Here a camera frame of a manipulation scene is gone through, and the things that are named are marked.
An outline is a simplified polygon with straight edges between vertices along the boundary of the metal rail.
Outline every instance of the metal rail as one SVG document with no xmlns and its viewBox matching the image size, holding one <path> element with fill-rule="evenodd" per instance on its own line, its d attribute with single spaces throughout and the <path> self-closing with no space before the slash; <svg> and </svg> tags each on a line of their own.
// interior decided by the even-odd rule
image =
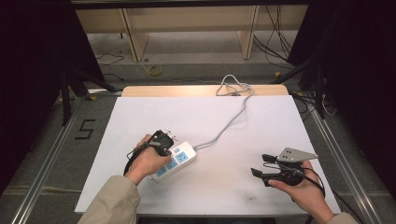
<svg viewBox="0 0 396 224">
<path fill-rule="evenodd" d="M 334 160 L 346 181 L 346 184 L 348 185 L 358 207 L 364 216 L 364 219 L 367 223 L 382 223 L 378 213 L 375 211 L 370 197 L 367 195 L 364 187 L 361 185 L 361 182 L 353 172 L 353 169 L 349 165 L 343 150 L 340 148 L 334 136 L 332 135 L 332 131 L 327 125 L 326 120 L 321 119 L 316 110 L 314 110 L 312 114 L 315 123 L 318 125 L 319 130 L 322 133 L 323 138 L 325 139 L 327 146 L 329 147 L 330 152 L 332 153 L 332 156 L 334 157 Z"/>
<path fill-rule="evenodd" d="M 40 191 L 42 190 L 44 184 L 47 181 L 48 176 L 50 175 L 50 171 L 52 170 L 53 165 L 58 158 L 58 155 L 64 145 L 65 139 L 70 132 L 71 127 L 73 126 L 78 111 L 80 110 L 82 104 L 85 101 L 85 97 L 78 97 L 74 102 L 73 111 L 70 120 L 62 127 L 54 144 L 52 145 L 49 155 L 45 159 L 43 165 L 40 168 L 40 171 L 37 174 L 32 186 L 27 191 L 26 195 L 24 196 L 20 206 L 17 209 L 17 212 L 12 219 L 12 223 L 26 223 L 27 218 L 29 217 L 30 213 L 32 212 L 35 202 L 40 195 Z"/>
</svg>

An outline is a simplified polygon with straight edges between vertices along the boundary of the beige sleeve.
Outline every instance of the beige sleeve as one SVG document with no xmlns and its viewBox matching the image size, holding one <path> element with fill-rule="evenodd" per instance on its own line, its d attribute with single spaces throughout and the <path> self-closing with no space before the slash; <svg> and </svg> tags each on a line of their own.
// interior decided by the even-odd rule
<svg viewBox="0 0 396 224">
<path fill-rule="evenodd" d="M 78 224 L 136 223 L 140 203 L 136 185 L 120 175 L 111 176 L 99 190 Z"/>
<path fill-rule="evenodd" d="M 341 213 L 330 219 L 327 224 L 358 224 L 358 222 L 350 214 Z"/>
</svg>

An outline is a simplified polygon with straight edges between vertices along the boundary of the white table surface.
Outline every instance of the white table surface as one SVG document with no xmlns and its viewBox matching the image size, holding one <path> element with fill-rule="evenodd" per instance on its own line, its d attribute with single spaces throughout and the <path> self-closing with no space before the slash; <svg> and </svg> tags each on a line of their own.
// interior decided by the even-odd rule
<svg viewBox="0 0 396 224">
<path fill-rule="evenodd" d="M 179 143 L 211 140 L 240 110 L 244 97 L 121 97 L 115 104 L 76 212 L 83 213 L 112 175 L 122 175 L 126 154 L 146 133 L 169 128 Z M 315 153 L 291 96 L 252 96 L 247 109 L 197 159 L 159 184 L 138 186 L 140 216 L 274 217 L 306 214 L 289 195 L 267 188 L 250 167 L 265 173 L 262 154 L 285 147 Z M 318 163 L 330 208 L 340 213 Z"/>
</svg>

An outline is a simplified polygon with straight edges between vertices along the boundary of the right hand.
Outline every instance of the right hand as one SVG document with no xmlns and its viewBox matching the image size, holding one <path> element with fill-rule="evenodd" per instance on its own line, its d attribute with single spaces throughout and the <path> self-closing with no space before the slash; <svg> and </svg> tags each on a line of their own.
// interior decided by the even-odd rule
<svg viewBox="0 0 396 224">
<path fill-rule="evenodd" d="M 303 161 L 303 167 L 313 169 L 310 161 Z M 314 172 L 304 169 L 304 174 L 318 183 L 318 177 Z M 304 179 L 297 186 L 290 186 L 278 180 L 270 180 L 269 184 L 289 194 L 293 201 L 309 213 L 318 223 L 327 223 L 334 217 L 334 213 L 324 200 L 321 190 L 308 180 Z"/>
</svg>

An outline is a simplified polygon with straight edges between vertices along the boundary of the power strip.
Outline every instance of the power strip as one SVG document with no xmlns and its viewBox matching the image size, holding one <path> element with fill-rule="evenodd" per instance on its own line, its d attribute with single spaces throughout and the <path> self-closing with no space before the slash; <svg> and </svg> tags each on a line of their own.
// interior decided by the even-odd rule
<svg viewBox="0 0 396 224">
<path fill-rule="evenodd" d="M 163 166 L 157 173 L 150 175 L 150 179 L 155 182 L 164 180 L 169 175 L 174 174 L 184 166 L 188 165 L 196 158 L 196 152 L 188 142 L 184 142 L 177 147 L 169 149 L 171 154 L 171 161 Z"/>
</svg>

